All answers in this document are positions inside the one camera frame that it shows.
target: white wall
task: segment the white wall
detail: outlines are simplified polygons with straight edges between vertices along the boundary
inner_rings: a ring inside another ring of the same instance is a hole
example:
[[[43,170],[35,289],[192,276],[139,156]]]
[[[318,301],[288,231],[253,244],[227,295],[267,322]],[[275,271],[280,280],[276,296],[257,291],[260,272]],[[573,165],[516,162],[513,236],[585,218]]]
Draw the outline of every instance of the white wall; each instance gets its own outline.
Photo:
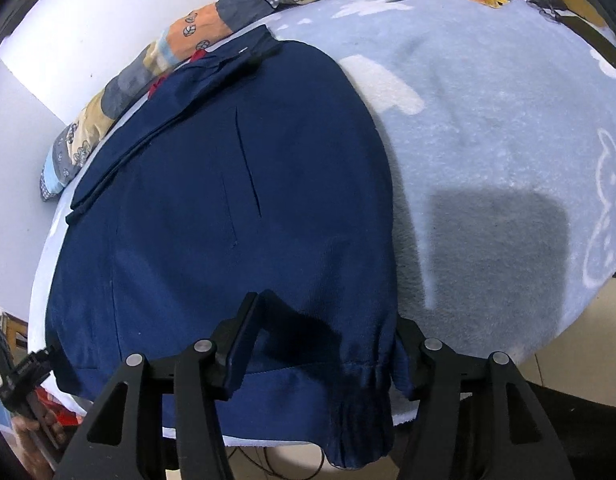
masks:
[[[25,320],[56,206],[41,201],[39,176],[63,127],[0,60],[0,307]]]
[[[28,319],[56,206],[38,190],[50,144],[163,29],[211,1],[40,0],[1,45],[0,306],[8,312]]]
[[[40,0],[0,48],[3,62],[70,123],[161,31],[214,0]]]

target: white cloud pattern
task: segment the white cloud pattern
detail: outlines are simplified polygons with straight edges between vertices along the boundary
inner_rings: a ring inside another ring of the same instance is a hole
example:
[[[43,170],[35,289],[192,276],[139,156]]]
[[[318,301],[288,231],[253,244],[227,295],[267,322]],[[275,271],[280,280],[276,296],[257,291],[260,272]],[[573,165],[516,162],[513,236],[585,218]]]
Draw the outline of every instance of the white cloud pattern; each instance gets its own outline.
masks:
[[[616,79],[616,68],[608,63],[600,53],[598,53],[594,48],[591,48],[590,55],[593,59],[596,59],[599,62],[599,69],[601,72],[606,74],[608,77]]]
[[[376,14],[377,12],[385,12],[386,10],[410,10],[410,7],[406,4],[399,2],[387,2],[386,0],[357,0],[351,4],[345,4],[341,7],[341,10],[336,14],[333,14],[333,18],[343,18],[344,16],[350,16],[351,14],[359,14],[359,16],[366,16],[367,14]]]
[[[406,115],[424,109],[424,100],[403,79],[367,57],[356,55],[339,61],[371,112],[382,113],[396,107]]]
[[[602,153],[595,181],[602,211],[584,257],[582,280],[587,288],[600,287],[616,271],[616,143],[603,128],[598,129],[597,135]]]

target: metal screw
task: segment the metal screw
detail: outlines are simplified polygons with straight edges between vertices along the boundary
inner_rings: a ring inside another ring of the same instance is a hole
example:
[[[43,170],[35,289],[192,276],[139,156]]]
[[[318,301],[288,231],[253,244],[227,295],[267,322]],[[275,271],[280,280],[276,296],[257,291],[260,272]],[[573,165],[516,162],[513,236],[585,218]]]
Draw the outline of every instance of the metal screw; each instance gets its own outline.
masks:
[[[510,362],[510,357],[504,354],[504,352],[494,352],[494,354],[492,354],[492,360],[498,365],[507,365]]]
[[[143,362],[143,357],[141,354],[130,354],[128,358],[125,360],[125,363],[128,366],[139,366]]]
[[[437,351],[440,350],[443,346],[443,343],[439,339],[435,339],[434,337],[429,337],[424,341],[424,346],[428,350]]]
[[[195,350],[197,350],[197,352],[209,352],[210,350],[213,349],[213,342],[210,341],[209,339],[201,339],[200,341],[197,341],[195,343]]]

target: black clamp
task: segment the black clamp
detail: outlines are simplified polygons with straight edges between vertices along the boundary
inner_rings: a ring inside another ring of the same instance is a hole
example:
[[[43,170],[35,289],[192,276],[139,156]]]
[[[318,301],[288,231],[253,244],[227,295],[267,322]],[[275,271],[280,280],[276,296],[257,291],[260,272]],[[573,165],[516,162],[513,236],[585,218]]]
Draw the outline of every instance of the black clamp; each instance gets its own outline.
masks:
[[[162,395],[175,395],[177,455],[186,480],[233,480],[215,400],[241,386],[262,325],[264,300],[249,293],[209,339],[148,362],[130,355],[72,438],[54,480],[165,480]]]
[[[403,318],[397,336],[409,359],[409,400],[420,400],[398,480],[574,480],[546,412],[507,354],[457,354]]]

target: seam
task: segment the seam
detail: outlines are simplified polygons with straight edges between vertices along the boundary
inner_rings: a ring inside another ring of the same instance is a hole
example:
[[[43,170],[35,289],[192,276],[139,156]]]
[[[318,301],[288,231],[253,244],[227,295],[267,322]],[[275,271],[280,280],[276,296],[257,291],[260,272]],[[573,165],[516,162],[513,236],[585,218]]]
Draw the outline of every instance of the seam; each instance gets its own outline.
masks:
[[[241,149],[241,156],[243,157],[243,163],[246,165],[246,170],[248,170],[248,176],[250,177],[250,187],[252,189],[252,194],[255,196],[255,202],[257,202],[257,211],[259,213],[259,218],[261,218],[261,206],[259,205],[259,196],[257,195],[257,190],[255,189],[255,181],[252,179],[252,172],[250,171],[250,167],[248,166],[248,159],[246,158],[246,150],[243,147],[243,139],[241,138],[241,130],[239,129],[239,118],[238,118],[238,110],[235,108],[234,110],[234,123],[235,128],[237,130],[237,137],[239,138],[239,148]]]
[[[123,362],[123,351],[121,351],[121,342],[119,341],[119,323],[116,316],[116,301],[114,299],[114,257],[112,252],[112,244],[116,246],[116,242],[119,239],[119,219],[121,218],[121,209],[126,200],[128,190],[130,186],[126,186],[121,197],[119,207],[117,208],[117,215],[114,219],[114,236],[109,237],[108,241],[108,261],[110,262],[110,296],[112,298],[112,320],[114,320],[114,336],[116,341],[116,347],[119,351],[119,359]]]
[[[220,177],[221,177],[221,187],[223,188],[223,200],[225,202],[226,209],[228,210],[228,218],[230,219],[230,229],[232,230],[232,237],[234,238],[232,247],[235,247],[239,241],[237,240],[237,232],[234,229],[234,222],[232,221],[232,212],[230,212],[230,202],[228,200],[228,192],[226,191],[226,183],[223,179],[223,172],[220,172]]]

